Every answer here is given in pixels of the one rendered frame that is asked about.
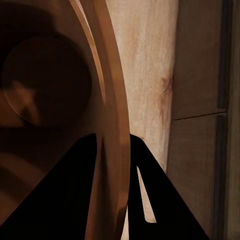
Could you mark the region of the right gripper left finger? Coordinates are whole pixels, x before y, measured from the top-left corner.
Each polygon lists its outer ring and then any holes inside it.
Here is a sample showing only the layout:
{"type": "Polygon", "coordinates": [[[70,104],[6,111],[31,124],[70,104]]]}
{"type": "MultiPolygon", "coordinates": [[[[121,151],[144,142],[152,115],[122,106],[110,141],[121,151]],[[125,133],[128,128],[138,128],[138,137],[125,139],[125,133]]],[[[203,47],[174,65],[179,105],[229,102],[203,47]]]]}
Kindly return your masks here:
{"type": "Polygon", "coordinates": [[[78,139],[0,226],[0,240],[84,240],[96,134],[78,139]]]}

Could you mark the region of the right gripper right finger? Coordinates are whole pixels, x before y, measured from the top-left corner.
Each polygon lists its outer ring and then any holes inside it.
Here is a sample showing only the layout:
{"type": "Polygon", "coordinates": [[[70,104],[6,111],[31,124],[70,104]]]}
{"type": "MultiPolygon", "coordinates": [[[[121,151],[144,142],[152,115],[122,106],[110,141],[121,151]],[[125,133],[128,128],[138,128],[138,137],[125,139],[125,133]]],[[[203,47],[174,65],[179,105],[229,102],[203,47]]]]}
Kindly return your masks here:
{"type": "Polygon", "coordinates": [[[129,240],[210,240],[144,141],[130,134],[129,240]],[[145,220],[139,168],[157,223],[145,220]]]}

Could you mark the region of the trash can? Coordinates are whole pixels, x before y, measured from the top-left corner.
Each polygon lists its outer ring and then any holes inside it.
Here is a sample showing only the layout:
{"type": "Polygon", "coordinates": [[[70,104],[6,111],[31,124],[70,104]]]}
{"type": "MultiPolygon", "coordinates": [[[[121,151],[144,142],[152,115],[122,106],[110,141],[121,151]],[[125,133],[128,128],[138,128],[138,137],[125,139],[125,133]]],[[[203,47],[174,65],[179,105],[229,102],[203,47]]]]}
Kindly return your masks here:
{"type": "Polygon", "coordinates": [[[121,240],[131,168],[126,86],[106,0],[0,0],[0,226],[96,134],[84,240],[121,240]]]}

